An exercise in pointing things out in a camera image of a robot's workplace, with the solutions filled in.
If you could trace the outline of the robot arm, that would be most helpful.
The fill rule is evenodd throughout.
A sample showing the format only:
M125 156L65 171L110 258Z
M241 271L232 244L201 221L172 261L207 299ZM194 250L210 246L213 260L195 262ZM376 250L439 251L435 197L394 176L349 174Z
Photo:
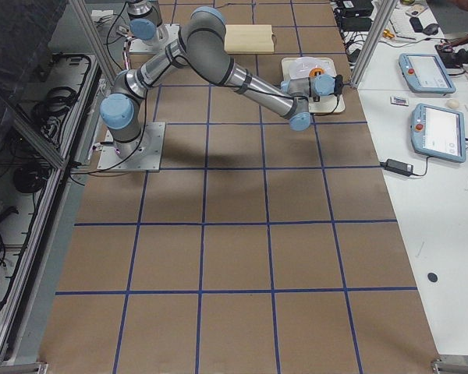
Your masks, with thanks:
M156 48L168 41L168 31L163 23L161 9L155 0L127 1L129 28L134 37Z
M226 33L223 15L212 7L200 7L158 54L138 69L123 70L116 76L112 92L101 102L100 115L112 135L119 159L139 157L150 142L138 121L147 92L167 74L185 66L210 84L227 87L288 120L296 131L310 126L311 100L341 95L340 75L322 73L290 79L280 87L267 83L237 64L225 51Z

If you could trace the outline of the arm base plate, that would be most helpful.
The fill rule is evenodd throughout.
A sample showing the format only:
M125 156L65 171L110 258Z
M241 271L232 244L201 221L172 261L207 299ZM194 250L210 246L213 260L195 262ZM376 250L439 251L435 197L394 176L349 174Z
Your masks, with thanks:
M129 52L138 55L152 55L163 51L165 47L178 37L179 24L163 24L150 41L135 39L131 42Z
M115 142L109 130L97 164L98 170L108 172L150 171L159 172L165 139L164 122L147 122L144 134L131 143Z

